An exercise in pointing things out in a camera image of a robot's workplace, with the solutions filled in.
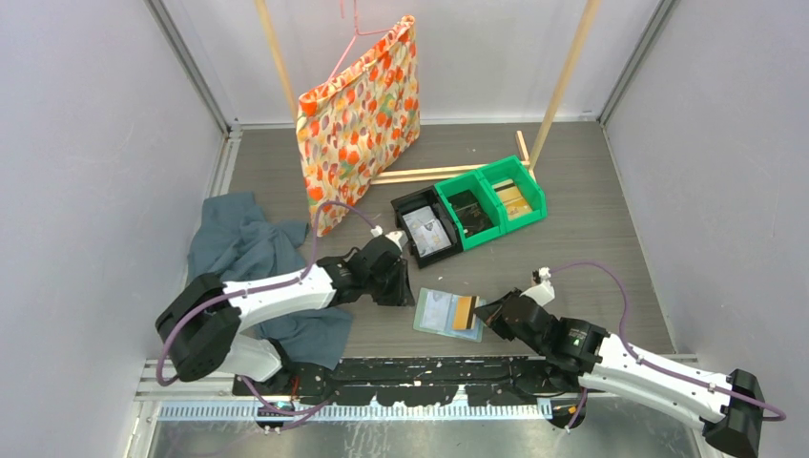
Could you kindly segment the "yellow credit card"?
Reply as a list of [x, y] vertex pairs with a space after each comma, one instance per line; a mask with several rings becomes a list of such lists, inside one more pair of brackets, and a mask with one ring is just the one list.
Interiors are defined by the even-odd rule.
[[460, 296], [456, 302], [451, 328], [458, 331], [472, 329], [476, 319], [475, 309], [479, 303], [480, 298], [478, 296]]

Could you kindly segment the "green card holder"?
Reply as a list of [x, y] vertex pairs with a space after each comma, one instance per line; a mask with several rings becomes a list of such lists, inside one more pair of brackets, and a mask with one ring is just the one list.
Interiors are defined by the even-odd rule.
[[413, 329], [463, 341], [480, 343], [483, 339], [483, 325], [471, 315], [470, 327], [456, 329], [455, 317], [462, 296], [456, 294], [422, 288], [416, 304]]

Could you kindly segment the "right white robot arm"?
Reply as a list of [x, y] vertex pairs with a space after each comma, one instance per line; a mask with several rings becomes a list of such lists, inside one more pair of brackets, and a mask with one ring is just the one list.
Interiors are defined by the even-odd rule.
[[757, 457], [764, 396], [746, 370], [728, 374], [690, 367], [635, 345], [584, 320], [557, 318], [519, 289], [475, 307], [481, 323], [504, 340], [519, 340], [545, 360], [544, 377], [557, 391], [585, 389], [629, 399], [700, 431], [732, 457]]

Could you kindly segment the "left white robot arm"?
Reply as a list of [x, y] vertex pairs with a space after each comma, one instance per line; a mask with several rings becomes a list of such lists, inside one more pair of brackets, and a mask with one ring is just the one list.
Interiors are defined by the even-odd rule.
[[405, 232], [396, 230], [291, 274], [256, 281], [222, 281], [213, 273], [196, 277], [156, 319], [163, 342], [159, 384], [194, 382], [220, 371], [257, 382], [271, 395], [284, 393], [293, 371], [282, 362], [280, 346], [248, 337], [244, 330], [364, 295], [378, 305], [411, 305], [406, 246]]

